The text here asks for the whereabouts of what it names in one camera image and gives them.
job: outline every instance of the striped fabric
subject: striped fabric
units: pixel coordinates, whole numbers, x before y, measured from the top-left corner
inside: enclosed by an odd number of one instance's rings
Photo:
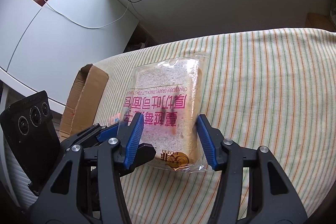
[[[120,112],[132,69],[204,51],[210,63],[201,113],[241,146],[270,148],[311,215],[336,178],[336,33],[275,29],[213,35],[128,52],[95,64],[110,79],[95,122]],[[203,224],[220,172],[137,168],[122,178],[132,223]],[[244,172],[240,217],[246,214]]]

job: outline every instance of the camera module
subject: camera module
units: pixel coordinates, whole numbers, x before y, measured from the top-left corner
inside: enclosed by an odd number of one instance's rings
[[[46,102],[42,104],[42,113],[44,116],[48,116],[49,114],[49,107]]]
[[[29,131],[29,125],[28,125],[28,121],[27,121],[26,117],[21,116],[18,124],[19,124],[19,130],[21,131],[21,133],[23,135],[27,135],[28,131]]]
[[[41,122],[41,114],[36,106],[33,106],[30,109],[30,120],[34,126],[38,126]]]

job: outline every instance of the cardboard flap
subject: cardboard flap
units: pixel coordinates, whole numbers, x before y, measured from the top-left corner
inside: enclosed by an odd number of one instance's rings
[[[93,124],[108,79],[106,72],[92,64],[79,70],[62,116],[62,137],[68,138]]]

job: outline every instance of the white cabinet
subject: white cabinet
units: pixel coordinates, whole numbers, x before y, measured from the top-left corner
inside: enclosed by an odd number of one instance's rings
[[[87,27],[104,26],[126,10],[117,0],[49,0],[48,3]],[[127,11],[109,26],[87,29],[44,5],[24,33],[7,72],[33,90],[46,90],[50,99],[65,105],[78,70],[122,53],[137,24],[136,17]]]
[[[0,0],[0,67],[7,70],[12,54],[41,6],[32,0]]]

